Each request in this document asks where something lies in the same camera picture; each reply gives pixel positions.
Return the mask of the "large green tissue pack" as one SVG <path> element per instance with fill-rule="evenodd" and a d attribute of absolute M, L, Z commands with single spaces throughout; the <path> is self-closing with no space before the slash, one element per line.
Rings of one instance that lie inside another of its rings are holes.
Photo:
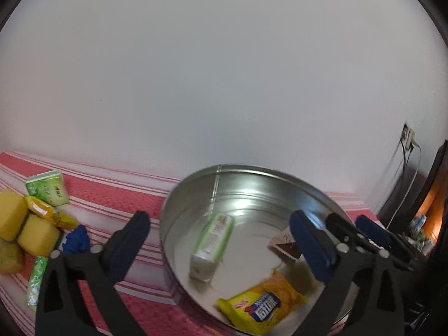
<path fill-rule="evenodd" d="M 235 217 L 214 213 L 200 233 L 190 258 L 190 277 L 209 283 L 228 245 L 235 227 Z"/>

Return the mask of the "small green tissue pack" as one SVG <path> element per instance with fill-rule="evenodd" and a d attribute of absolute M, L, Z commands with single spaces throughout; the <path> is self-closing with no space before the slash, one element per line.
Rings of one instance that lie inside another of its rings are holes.
<path fill-rule="evenodd" d="M 28 177 L 25 182 L 28 194 L 41 199 L 51 206 L 69 203 L 69 195 L 60 170 L 47 171 Z"/>

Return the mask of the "yellow blue cracker packet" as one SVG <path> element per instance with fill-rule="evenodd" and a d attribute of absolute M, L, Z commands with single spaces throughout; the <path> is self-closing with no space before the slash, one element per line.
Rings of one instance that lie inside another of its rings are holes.
<path fill-rule="evenodd" d="M 265 335 L 298 306 L 306 303 L 307 297 L 274 269 L 270 277 L 252 288 L 228 299 L 217 299 L 216 308 L 235 328 Z"/>

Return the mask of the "cluttered items on shelf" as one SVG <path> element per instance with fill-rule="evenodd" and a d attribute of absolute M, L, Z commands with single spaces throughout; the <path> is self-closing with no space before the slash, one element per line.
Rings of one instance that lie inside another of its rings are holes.
<path fill-rule="evenodd" d="M 434 239 L 423 230 L 426 220 L 426 215 L 419 213 L 411 220 L 408 227 L 409 236 L 414 241 L 413 246 L 424 256 L 428 256 L 436 245 Z"/>

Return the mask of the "orange yellow snack packet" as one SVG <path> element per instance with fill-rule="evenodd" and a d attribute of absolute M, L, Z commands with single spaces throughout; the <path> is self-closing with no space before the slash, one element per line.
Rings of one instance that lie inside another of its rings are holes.
<path fill-rule="evenodd" d="M 72 231 L 79 225 L 76 219 L 66 213 L 61 213 L 41 199 L 32 196 L 25 196 L 24 199 L 31 213 L 52 223 L 57 228 Z"/>

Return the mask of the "wall power outlet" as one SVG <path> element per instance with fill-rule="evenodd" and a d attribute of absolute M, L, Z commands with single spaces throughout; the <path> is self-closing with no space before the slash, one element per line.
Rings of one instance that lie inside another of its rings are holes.
<path fill-rule="evenodd" d="M 411 129 L 407 123 L 404 123 L 401 134 L 401 142 L 404 145 L 405 150 L 409 150 L 411 148 L 414 138 L 415 131 Z"/>

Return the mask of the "pink blossom snack packet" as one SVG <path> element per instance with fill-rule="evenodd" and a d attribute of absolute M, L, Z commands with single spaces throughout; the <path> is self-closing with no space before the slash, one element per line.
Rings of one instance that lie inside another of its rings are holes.
<path fill-rule="evenodd" d="M 289 227 L 275 235 L 270 240 L 269 246 L 294 261 L 299 260 L 302 255 L 302 252 L 299 250 Z"/>

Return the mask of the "round metal cookie tin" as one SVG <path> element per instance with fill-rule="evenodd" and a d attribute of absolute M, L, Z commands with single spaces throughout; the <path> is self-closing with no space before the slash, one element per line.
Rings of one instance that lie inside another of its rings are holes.
<path fill-rule="evenodd" d="M 250 165 L 217 165 L 181 181 L 168 195 L 160 213 L 160 244 L 165 279 L 178 292 L 176 304 L 208 335 L 240 335 L 241 331 L 216 309 L 216 300 L 230 298 L 270 277 L 277 269 L 307 297 L 271 335 L 292 335 L 311 311 L 324 285 L 312 275 L 304 258 L 296 261 L 270 247 L 288 227 L 289 217 L 302 210 L 324 229 L 326 217 L 346 212 L 328 195 L 289 174 Z M 223 259 L 208 283 L 190 278 L 190 257 L 211 215 L 235 218 Z"/>

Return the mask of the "thin green packet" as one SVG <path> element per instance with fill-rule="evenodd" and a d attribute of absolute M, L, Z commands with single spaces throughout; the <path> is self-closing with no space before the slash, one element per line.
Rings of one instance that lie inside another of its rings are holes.
<path fill-rule="evenodd" d="M 43 276 L 46 271 L 46 266 L 48 263 L 48 259 L 43 256 L 36 257 L 36 260 L 33 264 L 33 268 L 30 273 L 30 279 L 28 281 L 27 286 L 27 295 L 26 295 L 26 305 L 32 311 L 36 311 L 38 299 L 39 299 L 39 291 L 41 287 L 41 283 L 43 281 Z"/>

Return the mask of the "yellow sponge green backing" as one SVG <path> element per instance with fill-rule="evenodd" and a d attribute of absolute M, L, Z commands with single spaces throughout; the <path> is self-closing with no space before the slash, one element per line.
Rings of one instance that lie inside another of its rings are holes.
<path fill-rule="evenodd" d="M 0 236 L 11 242 L 19 234 L 28 213 L 25 199 L 12 190 L 5 189 L 0 194 Z"/>

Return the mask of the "worn green speckled sponge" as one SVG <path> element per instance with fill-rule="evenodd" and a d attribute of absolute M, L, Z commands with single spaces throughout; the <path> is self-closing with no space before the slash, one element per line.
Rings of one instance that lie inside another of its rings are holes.
<path fill-rule="evenodd" d="M 24 269 L 24 253 L 16 243 L 0 239 L 0 274 L 17 274 Z"/>

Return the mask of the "blue cloth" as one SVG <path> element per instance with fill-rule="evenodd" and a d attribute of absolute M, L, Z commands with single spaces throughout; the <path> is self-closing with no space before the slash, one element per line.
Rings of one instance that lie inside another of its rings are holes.
<path fill-rule="evenodd" d="M 64 255 L 85 253 L 90 250 L 90 238 L 84 225 L 78 225 L 70 232 L 62 244 Z"/>

